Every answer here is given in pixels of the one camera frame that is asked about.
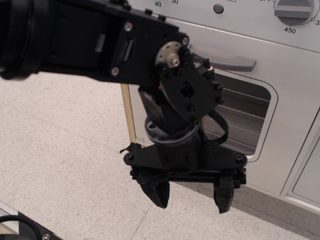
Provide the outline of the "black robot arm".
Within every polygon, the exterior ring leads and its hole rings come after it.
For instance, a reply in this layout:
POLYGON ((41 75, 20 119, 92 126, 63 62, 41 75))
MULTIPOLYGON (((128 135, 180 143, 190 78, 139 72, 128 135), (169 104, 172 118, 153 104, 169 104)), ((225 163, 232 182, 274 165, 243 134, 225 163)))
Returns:
POLYGON ((166 17, 132 9, 126 0, 3 0, 0 76, 23 80, 39 72, 138 86, 152 146, 132 143, 124 162, 158 207, 170 182, 213 183, 220 213, 246 183, 247 158, 223 147, 228 124, 209 60, 166 17))

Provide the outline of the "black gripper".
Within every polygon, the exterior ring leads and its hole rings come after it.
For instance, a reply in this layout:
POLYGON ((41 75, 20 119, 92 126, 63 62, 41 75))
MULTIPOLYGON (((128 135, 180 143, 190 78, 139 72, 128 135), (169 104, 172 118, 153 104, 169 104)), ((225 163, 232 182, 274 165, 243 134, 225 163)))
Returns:
POLYGON ((123 160, 157 207, 168 206, 169 182, 202 182, 213 184, 219 213, 230 210, 234 189, 247 183, 244 154, 206 142, 200 124, 175 134, 167 134, 153 123, 145 128, 153 145, 127 152, 123 160))

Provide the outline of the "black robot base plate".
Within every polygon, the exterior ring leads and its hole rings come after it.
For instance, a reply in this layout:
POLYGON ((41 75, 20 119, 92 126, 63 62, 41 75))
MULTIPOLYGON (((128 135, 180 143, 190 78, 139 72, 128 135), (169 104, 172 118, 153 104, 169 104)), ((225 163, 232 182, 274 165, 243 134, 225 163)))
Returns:
POLYGON ((18 233, 1 233, 1 240, 63 240, 56 233, 19 211, 17 214, 1 216, 0 223, 5 222, 18 222, 18 233))

